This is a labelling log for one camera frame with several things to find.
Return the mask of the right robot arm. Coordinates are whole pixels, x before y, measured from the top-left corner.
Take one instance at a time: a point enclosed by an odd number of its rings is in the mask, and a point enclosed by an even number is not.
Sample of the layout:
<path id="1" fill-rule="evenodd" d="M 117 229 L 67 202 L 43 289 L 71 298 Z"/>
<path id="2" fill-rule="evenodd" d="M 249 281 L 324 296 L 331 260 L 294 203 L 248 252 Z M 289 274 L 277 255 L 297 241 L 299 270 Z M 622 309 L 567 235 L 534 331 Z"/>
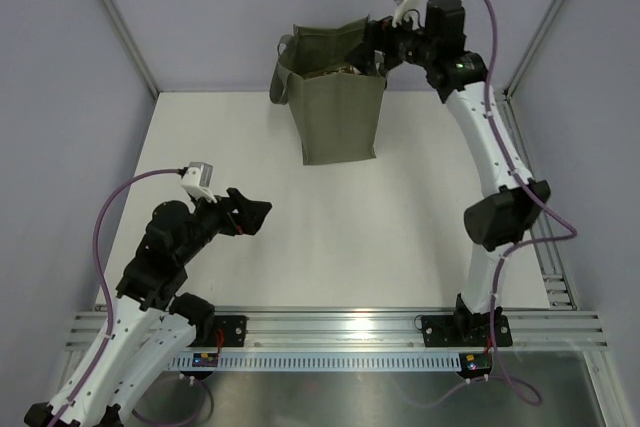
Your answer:
<path id="1" fill-rule="evenodd" d="M 510 346 L 500 275 L 549 200 L 550 186 L 534 178 L 507 134 L 485 62 L 465 46 L 461 0 L 428 0 L 423 22 L 411 17 L 420 0 L 395 2 L 393 15 L 367 23 L 345 60 L 366 74 L 388 73 L 403 63 L 423 68 L 463 133 L 482 193 L 463 214 L 473 243 L 467 280 L 452 313 L 421 316 L 423 341 L 428 347 Z"/>

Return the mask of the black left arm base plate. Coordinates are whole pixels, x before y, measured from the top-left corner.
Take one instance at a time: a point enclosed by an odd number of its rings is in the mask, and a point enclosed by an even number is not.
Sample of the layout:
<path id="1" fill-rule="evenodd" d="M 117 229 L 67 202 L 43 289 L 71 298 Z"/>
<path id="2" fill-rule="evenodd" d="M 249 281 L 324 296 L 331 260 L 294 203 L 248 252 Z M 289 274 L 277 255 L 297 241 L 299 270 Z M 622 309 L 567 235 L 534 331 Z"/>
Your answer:
<path id="1" fill-rule="evenodd" d="M 243 315 L 216 315 L 206 346 L 242 348 L 247 335 L 248 318 Z"/>

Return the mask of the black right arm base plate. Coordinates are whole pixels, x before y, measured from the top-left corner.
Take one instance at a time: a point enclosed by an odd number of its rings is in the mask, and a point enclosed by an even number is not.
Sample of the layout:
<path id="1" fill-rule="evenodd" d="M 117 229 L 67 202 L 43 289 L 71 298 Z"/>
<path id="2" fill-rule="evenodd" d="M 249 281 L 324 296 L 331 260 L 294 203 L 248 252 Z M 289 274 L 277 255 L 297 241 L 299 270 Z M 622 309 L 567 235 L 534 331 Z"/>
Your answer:
<path id="1" fill-rule="evenodd" d="M 487 347 L 490 316 L 474 314 L 463 319 L 454 313 L 423 315 L 420 331 L 426 347 Z"/>

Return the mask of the amber refill pouch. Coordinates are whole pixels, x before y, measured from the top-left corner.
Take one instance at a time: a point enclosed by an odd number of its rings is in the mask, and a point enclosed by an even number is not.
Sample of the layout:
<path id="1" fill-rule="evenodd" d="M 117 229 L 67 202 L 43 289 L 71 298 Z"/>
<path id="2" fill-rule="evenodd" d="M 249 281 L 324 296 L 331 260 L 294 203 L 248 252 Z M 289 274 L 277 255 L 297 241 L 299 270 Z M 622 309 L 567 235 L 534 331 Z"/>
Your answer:
<path id="1" fill-rule="evenodd" d="M 334 74 L 361 75 L 361 71 L 349 63 L 343 62 L 307 72 L 302 77 L 304 79 L 313 79 Z"/>

